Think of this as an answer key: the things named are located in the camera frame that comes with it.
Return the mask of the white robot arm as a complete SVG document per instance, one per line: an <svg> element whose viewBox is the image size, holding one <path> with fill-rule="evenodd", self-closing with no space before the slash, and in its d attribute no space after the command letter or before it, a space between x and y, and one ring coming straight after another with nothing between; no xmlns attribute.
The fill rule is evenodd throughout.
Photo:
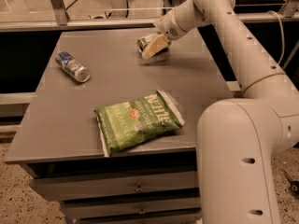
<svg viewBox="0 0 299 224"><path fill-rule="evenodd" d="M299 142L299 92L234 13L234 0L187 0L157 20L148 59L210 24L242 90L209 106L197 126L202 224L280 224L271 157Z"/></svg>

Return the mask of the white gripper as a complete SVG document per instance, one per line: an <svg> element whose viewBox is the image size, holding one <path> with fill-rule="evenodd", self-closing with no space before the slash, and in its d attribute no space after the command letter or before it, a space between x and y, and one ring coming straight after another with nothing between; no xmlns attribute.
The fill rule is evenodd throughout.
<svg viewBox="0 0 299 224"><path fill-rule="evenodd" d="M171 45L170 40L178 40L186 35L186 32L178 25L174 9L168 11L153 24L161 34L156 35L142 52L142 58L146 60L163 49L167 49Z"/></svg>

